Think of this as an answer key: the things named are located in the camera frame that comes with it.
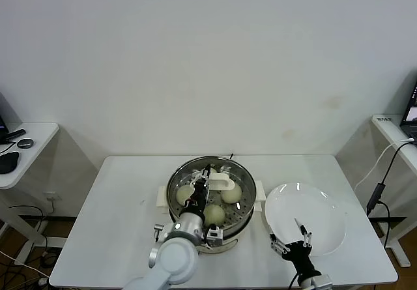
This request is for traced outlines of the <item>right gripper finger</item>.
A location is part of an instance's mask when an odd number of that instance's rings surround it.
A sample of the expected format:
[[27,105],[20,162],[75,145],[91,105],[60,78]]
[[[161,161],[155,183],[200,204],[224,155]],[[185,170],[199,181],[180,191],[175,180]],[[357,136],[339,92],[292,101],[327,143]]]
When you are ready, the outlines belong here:
[[301,235],[303,236],[303,240],[298,240],[298,242],[301,242],[302,246],[305,248],[311,248],[312,247],[311,245],[312,232],[308,231],[306,227],[304,226],[304,224],[299,222],[296,218],[295,218],[295,223],[297,227],[299,228]]
[[286,254],[288,252],[288,248],[285,244],[277,237],[275,234],[270,233],[270,247],[277,253],[277,254]]

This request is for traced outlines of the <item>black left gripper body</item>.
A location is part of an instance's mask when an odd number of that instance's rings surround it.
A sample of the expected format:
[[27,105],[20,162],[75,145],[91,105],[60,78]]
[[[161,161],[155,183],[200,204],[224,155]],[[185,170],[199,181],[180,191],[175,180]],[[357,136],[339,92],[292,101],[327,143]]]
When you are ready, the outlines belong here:
[[189,199],[186,200],[185,212],[203,215],[209,197],[208,186],[197,186]]

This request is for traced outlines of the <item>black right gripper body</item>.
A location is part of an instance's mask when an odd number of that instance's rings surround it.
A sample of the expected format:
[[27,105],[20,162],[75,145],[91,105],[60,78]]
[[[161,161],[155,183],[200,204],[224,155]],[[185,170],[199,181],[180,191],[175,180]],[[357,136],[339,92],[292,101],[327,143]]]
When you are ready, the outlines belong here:
[[321,275],[321,272],[316,270],[310,261],[311,249],[312,247],[302,240],[285,245],[285,253],[282,255],[282,258],[294,265],[299,279],[308,279]]

